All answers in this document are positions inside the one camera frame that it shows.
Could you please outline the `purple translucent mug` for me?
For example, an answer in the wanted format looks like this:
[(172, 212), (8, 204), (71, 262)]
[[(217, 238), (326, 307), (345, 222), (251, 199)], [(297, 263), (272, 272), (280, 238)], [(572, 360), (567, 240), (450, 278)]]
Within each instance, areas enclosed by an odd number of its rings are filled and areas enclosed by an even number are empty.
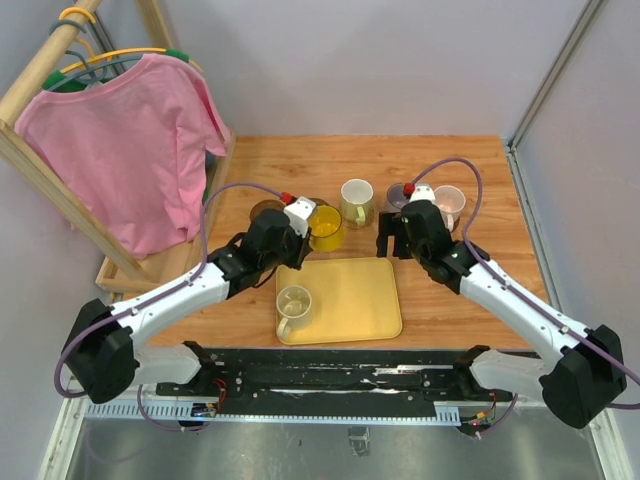
[(386, 210), (399, 212), (410, 200), (411, 194), (405, 192), (404, 183), (391, 185), (386, 194)]

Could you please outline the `large woven rattan coaster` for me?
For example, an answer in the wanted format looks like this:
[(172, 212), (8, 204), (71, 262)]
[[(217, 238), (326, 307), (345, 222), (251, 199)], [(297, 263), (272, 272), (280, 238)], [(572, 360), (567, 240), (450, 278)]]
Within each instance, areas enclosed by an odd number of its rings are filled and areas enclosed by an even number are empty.
[(361, 229), (366, 228), (373, 222), (374, 206), (371, 201), (353, 203), (342, 200), (340, 212), (347, 227)]

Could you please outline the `white mug green handle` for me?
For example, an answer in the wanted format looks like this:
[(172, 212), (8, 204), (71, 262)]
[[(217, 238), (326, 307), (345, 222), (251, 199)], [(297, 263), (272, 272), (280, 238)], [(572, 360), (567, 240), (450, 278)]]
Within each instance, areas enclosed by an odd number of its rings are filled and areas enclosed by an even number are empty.
[(369, 182), (363, 179), (350, 179), (341, 187), (341, 201), (365, 203), (374, 200), (374, 190)]

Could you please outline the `brown wooden coaster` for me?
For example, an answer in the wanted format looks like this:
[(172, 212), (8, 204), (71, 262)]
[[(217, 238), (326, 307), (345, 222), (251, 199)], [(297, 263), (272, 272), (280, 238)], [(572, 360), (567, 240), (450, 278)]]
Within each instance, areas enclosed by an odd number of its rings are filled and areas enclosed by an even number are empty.
[(311, 201), (315, 204), (316, 209), (319, 209), (320, 207), (323, 207), (323, 206), (330, 207), (330, 204), (328, 204), (326, 201), (321, 199), (311, 198)]
[(285, 205), (279, 200), (262, 200), (255, 204), (249, 214), (252, 225), (285, 227), (289, 224), (284, 213)]

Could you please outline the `pink translucent cup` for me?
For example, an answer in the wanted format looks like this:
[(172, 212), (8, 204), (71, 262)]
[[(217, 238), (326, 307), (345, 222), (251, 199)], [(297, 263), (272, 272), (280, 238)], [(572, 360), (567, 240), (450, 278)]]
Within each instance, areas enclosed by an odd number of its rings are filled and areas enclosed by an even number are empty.
[(438, 207), (444, 225), (452, 232), (466, 206), (464, 193), (453, 185), (441, 185), (434, 190), (435, 203)]

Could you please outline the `cream mug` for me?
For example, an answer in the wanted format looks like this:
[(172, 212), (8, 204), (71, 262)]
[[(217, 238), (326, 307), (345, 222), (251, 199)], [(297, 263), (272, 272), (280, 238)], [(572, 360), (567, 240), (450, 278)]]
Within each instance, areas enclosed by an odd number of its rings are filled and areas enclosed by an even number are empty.
[(312, 297), (310, 292), (298, 285), (283, 288), (276, 298), (279, 322), (277, 337), (285, 341), (295, 331), (308, 327), (312, 320)]

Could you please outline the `yellow transparent cup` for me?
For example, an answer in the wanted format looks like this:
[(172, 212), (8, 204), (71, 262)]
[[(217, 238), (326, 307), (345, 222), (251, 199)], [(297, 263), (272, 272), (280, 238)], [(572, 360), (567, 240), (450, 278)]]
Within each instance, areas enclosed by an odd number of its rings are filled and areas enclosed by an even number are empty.
[(343, 219), (339, 210), (330, 205), (320, 205), (309, 221), (311, 248), (320, 253), (330, 253), (341, 247), (344, 240)]

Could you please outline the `yellow plastic tray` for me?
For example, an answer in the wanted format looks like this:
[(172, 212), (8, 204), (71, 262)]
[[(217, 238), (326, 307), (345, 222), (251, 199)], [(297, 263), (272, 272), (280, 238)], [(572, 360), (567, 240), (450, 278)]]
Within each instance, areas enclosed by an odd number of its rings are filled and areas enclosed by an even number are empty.
[(280, 267), (276, 292), (291, 285), (312, 297), (312, 320), (293, 332), (289, 346), (384, 340), (398, 336), (403, 323), (391, 262), (384, 258), (307, 261), (300, 270)]

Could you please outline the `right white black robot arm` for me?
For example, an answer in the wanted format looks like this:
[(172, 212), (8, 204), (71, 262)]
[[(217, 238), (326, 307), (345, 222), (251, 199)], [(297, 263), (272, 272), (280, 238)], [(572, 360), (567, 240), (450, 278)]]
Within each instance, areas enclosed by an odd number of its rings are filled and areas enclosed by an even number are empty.
[(621, 341), (609, 327), (572, 320), (515, 282), (468, 239), (452, 239), (439, 210), (416, 200), (379, 215), (377, 254), (415, 260), (429, 278), (508, 325), (535, 357), (477, 345), (455, 364), (453, 387), (466, 400), (501, 390), (542, 401), (564, 424), (581, 429), (627, 387)]

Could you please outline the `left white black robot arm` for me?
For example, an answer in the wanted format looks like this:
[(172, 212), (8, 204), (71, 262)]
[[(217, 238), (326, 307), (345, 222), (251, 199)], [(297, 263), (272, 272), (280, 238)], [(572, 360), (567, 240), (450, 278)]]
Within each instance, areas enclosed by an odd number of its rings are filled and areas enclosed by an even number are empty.
[(266, 209), (244, 233), (208, 254), (186, 274), (130, 301), (86, 303), (63, 349), (64, 364), (95, 404), (129, 387), (171, 383), (192, 395), (214, 384), (215, 363), (194, 341), (151, 347), (149, 339), (210, 305), (260, 285), (261, 276), (284, 265), (299, 269), (311, 252), (309, 220), (315, 206), (296, 203)]

